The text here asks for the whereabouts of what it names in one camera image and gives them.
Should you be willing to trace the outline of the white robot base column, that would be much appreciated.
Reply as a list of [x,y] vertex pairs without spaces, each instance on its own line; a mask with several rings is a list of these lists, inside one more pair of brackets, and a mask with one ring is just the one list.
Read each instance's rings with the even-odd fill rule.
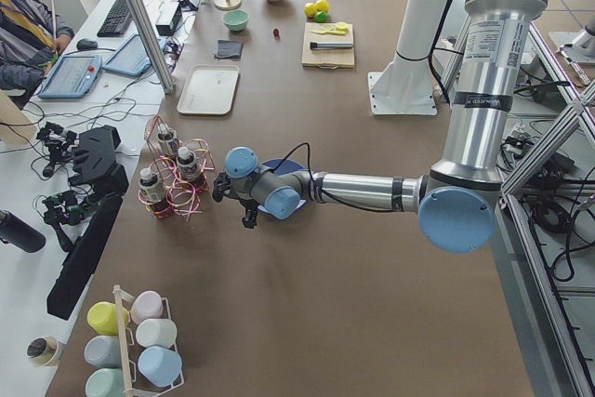
[[408,0],[395,54],[383,72],[368,74],[374,115],[434,115],[429,61],[448,0]]

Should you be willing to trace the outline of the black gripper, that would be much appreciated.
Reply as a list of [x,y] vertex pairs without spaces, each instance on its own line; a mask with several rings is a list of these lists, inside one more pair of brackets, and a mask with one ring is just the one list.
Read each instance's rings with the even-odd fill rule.
[[231,178],[220,172],[213,182],[212,198],[220,203],[224,198],[238,201],[245,208],[242,223],[245,228],[253,229],[258,225],[258,203],[243,192],[236,191],[231,185]]

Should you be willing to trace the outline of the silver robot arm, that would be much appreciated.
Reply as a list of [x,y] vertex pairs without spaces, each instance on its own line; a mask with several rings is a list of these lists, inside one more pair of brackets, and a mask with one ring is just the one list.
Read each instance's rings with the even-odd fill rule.
[[[407,0],[393,60],[369,73],[375,114],[425,114],[435,79],[432,54],[453,0]],[[252,228],[260,209],[289,218],[306,200],[338,203],[376,213],[413,212],[427,239],[464,253],[485,245],[495,225],[501,188],[496,158],[521,66],[530,25],[549,0],[465,0],[469,29],[442,158],[416,179],[314,173],[278,175],[247,147],[231,149],[214,181],[213,198],[245,208]]]

